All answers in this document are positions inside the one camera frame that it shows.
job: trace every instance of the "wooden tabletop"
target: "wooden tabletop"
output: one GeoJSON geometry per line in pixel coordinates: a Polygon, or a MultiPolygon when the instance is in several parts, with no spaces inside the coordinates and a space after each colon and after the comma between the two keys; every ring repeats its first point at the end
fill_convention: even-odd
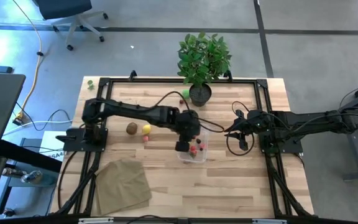
{"type": "MultiPolygon", "coordinates": [[[[73,126],[82,124],[81,114],[85,100],[96,97],[97,88],[88,89],[88,80],[98,86],[100,77],[84,77],[73,126]]],[[[268,89],[273,110],[289,111],[287,93],[281,78],[269,78],[268,89]]],[[[256,109],[254,89],[247,84],[211,84],[211,99],[203,107],[196,110],[200,118],[229,127],[236,118],[232,112],[233,101],[241,101],[249,109],[256,109]]],[[[154,105],[169,91],[181,92],[185,88],[179,83],[115,83],[112,88],[112,99],[125,103],[154,105]]],[[[176,106],[179,96],[170,95],[161,105],[176,106]]],[[[152,127],[150,141],[143,143],[141,131],[130,136],[126,127],[130,122],[140,127],[145,121],[113,116],[108,118],[109,129],[106,150],[102,153],[100,167],[118,159],[137,159],[143,162],[149,182],[152,198],[150,206],[137,210],[112,213],[115,217],[138,217],[141,215],[158,215],[161,217],[201,217],[201,218],[272,218],[273,207],[267,178],[266,163],[259,149],[255,136],[255,147],[246,156],[232,155],[226,148],[226,137],[223,133],[210,133],[208,142],[208,158],[204,164],[184,164],[177,158],[174,150],[178,135],[165,128],[152,127]]],[[[229,141],[237,152],[238,141],[229,141]]],[[[84,153],[78,152],[67,167],[62,182],[62,203],[73,193],[80,179],[84,153]]],[[[313,213],[305,171],[299,160],[292,154],[283,154],[283,164],[288,188],[292,191],[304,208],[313,213]]],[[[83,211],[88,195],[88,187],[83,194],[83,211]]],[[[284,211],[281,191],[278,190],[280,208],[284,211]]],[[[51,212],[58,209],[57,194],[53,197],[51,212]]]]}

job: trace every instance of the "brown cloth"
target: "brown cloth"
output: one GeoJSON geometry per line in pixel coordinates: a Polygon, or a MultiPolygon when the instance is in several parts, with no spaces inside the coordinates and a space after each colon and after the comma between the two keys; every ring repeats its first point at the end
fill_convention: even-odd
{"type": "Polygon", "coordinates": [[[142,163],[123,159],[98,170],[95,197],[95,215],[149,206],[152,194],[142,163]]]}

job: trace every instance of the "black aluminum frame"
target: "black aluminum frame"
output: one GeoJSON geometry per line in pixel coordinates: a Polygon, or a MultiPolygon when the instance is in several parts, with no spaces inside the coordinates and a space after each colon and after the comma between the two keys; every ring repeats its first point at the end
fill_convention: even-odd
{"type": "MultiPolygon", "coordinates": [[[[107,89],[106,99],[110,99],[111,95],[112,95],[112,88],[113,88],[114,83],[183,83],[182,78],[150,78],[150,77],[149,78],[135,78],[136,76],[137,76],[136,72],[132,71],[129,78],[125,78],[125,77],[122,77],[122,78],[100,78],[99,85],[98,85],[98,92],[97,92],[96,97],[101,98],[104,88],[107,87],[108,89],[107,89]]],[[[222,78],[219,80],[213,80],[212,83],[250,84],[254,87],[257,109],[258,110],[263,109],[262,99],[261,99],[261,95],[260,95],[260,90],[262,90],[263,94],[264,94],[266,110],[268,112],[271,112],[272,105],[271,105],[271,101],[270,101],[269,87],[267,85],[266,79],[242,79],[242,78],[241,79],[233,79],[230,71],[228,71],[226,74],[224,74],[224,77],[226,77],[226,78],[222,78]]],[[[101,127],[105,128],[106,123],[107,123],[107,119],[103,120],[101,127]]],[[[88,164],[90,162],[91,153],[92,152],[85,152],[83,166],[81,169],[80,182],[83,180],[84,176],[86,175],[86,173],[88,171],[88,164]]],[[[271,160],[272,157],[270,157],[266,153],[264,153],[264,154],[265,154],[266,163],[268,164],[270,162],[269,160],[271,160]]],[[[93,164],[96,163],[97,166],[99,166],[100,157],[101,157],[101,152],[95,152],[95,159],[93,161],[93,164]]],[[[278,174],[279,174],[282,182],[285,184],[285,186],[287,186],[286,182],[285,182],[284,168],[283,168],[283,162],[282,162],[282,157],[281,157],[280,152],[277,154],[277,156],[275,156],[275,158],[276,158],[276,162],[277,162],[278,174]]],[[[267,165],[267,173],[268,173],[268,179],[269,179],[269,185],[270,185],[270,194],[272,196],[272,205],[273,205],[274,215],[275,215],[275,217],[278,217],[279,215],[282,215],[282,212],[278,205],[278,197],[277,197],[277,191],[276,191],[276,187],[275,187],[275,180],[273,178],[273,172],[269,169],[268,165],[267,165]]],[[[87,198],[87,202],[86,202],[86,208],[84,210],[85,214],[90,214],[90,212],[91,212],[94,189],[95,189],[95,176],[91,179],[89,192],[88,192],[88,198],[87,198]]],[[[284,193],[283,193],[283,198],[284,198],[284,202],[285,202],[285,214],[292,215],[290,202],[286,198],[284,193]]],[[[77,201],[75,202],[75,207],[74,207],[73,213],[80,212],[81,199],[82,199],[82,194],[80,194],[77,201]]],[[[125,219],[130,220],[132,218],[131,217],[119,217],[119,219],[120,220],[125,220],[125,219]]],[[[212,219],[208,219],[208,220],[223,221],[226,219],[212,218],[212,219]]],[[[230,218],[229,220],[231,220],[231,221],[237,220],[239,222],[249,222],[250,219],[249,218],[234,218],[234,219],[230,218]]]]}

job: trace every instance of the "yellow fruit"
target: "yellow fruit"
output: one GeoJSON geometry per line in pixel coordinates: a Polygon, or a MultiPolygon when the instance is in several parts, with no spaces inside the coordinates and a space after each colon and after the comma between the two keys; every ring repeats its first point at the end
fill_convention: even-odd
{"type": "Polygon", "coordinates": [[[146,124],[145,126],[143,126],[142,128],[142,134],[148,134],[152,131],[152,126],[149,124],[146,124]]]}

